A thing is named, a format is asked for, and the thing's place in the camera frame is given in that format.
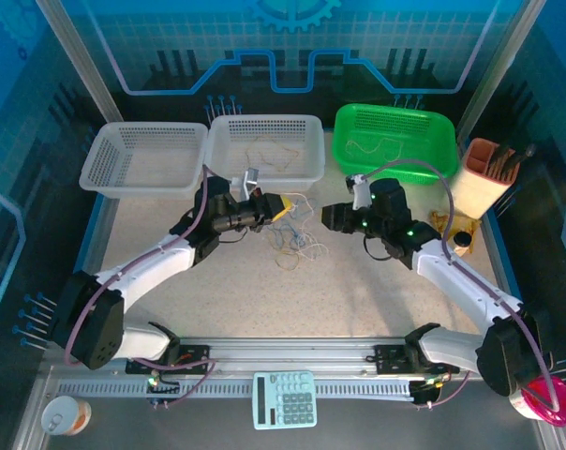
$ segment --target yellow tag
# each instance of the yellow tag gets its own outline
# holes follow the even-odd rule
[[[285,216],[287,213],[289,213],[289,211],[291,210],[291,200],[288,199],[287,197],[283,197],[281,195],[281,201],[283,202],[283,211],[281,211],[279,214],[277,214],[274,218],[273,218],[273,222],[275,222],[276,220],[279,220],[280,218],[282,218],[283,216]]]

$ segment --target white table surface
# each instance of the white table surface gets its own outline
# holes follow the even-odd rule
[[[330,144],[329,135],[326,142]],[[316,199],[318,207],[349,202],[344,178],[328,152],[324,177],[306,195]],[[416,219],[427,220],[433,209],[447,210],[440,183],[404,189]],[[103,268],[130,260],[157,243],[191,205],[192,201],[121,200]],[[370,259],[361,234],[330,232],[320,224],[320,210],[306,228],[329,248],[328,256],[285,271],[276,265],[270,232],[249,232],[242,242],[221,244],[201,264],[154,288],[129,310],[127,320],[152,320],[180,336],[204,338],[403,337],[429,322],[476,332],[470,319],[429,281],[399,261]],[[222,237],[239,235],[229,232]],[[384,254],[375,240],[370,249]],[[480,231],[475,250],[465,261],[495,282]]]

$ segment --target gear logo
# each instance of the gear logo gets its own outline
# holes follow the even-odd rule
[[[0,0],[0,23],[20,46],[37,32],[35,0]]]
[[[319,26],[323,18],[331,18],[332,9],[341,6],[340,0],[247,0],[254,17],[276,31],[287,28],[290,33],[308,26]]]

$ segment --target calculator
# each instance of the calculator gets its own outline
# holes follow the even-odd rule
[[[317,425],[314,376],[308,371],[257,372],[252,390],[255,429]]]

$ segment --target small jar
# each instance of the small jar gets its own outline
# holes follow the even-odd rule
[[[472,236],[467,232],[457,232],[454,235],[454,253],[458,256],[464,256],[472,243]]]

